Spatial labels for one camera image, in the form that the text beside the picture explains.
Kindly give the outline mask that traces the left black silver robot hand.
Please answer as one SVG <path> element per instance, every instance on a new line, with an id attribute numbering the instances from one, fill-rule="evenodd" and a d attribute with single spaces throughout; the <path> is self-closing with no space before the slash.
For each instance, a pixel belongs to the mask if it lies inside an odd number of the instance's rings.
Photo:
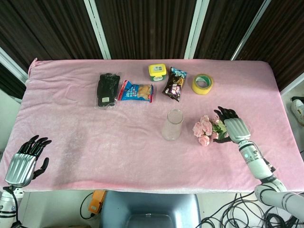
<path id="1" fill-rule="evenodd" d="M 47 137 L 39 138 L 38 135 L 25 142 L 12 157 L 5 181 L 10 186 L 23 188 L 43 174 L 48 167 L 48 157 L 44 159 L 42 166 L 38 170 L 35 167 L 44 148 L 51 142 Z"/>

